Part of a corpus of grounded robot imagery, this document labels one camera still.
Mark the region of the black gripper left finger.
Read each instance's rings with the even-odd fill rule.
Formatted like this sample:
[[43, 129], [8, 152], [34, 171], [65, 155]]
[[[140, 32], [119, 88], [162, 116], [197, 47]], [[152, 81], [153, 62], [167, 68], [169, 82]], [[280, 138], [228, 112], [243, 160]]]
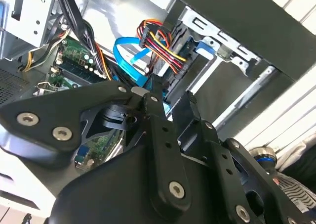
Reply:
[[0, 110], [0, 146], [41, 167], [64, 168], [82, 144], [110, 129], [126, 131], [129, 144], [144, 100], [163, 107], [160, 80], [153, 80], [144, 95], [106, 81], [17, 101]]

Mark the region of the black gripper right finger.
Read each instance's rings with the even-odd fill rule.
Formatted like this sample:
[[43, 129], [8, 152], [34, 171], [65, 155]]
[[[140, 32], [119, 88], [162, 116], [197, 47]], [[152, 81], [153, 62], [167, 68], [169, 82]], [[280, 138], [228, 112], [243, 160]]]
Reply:
[[237, 140], [222, 141], [185, 92], [172, 110], [181, 151], [203, 161], [215, 183], [215, 213], [222, 224], [313, 224], [315, 208], [302, 211], [285, 192], [291, 180], [276, 171], [267, 147], [247, 151]]

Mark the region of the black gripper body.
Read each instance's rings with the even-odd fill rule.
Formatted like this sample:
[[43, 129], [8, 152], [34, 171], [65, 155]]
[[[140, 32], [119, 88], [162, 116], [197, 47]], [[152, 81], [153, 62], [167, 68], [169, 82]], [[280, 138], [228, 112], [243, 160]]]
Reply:
[[68, 184], [50, 224], [220, 224], [211, 170], [182, 153], [160, 102], [140, 110], [127, 150]]

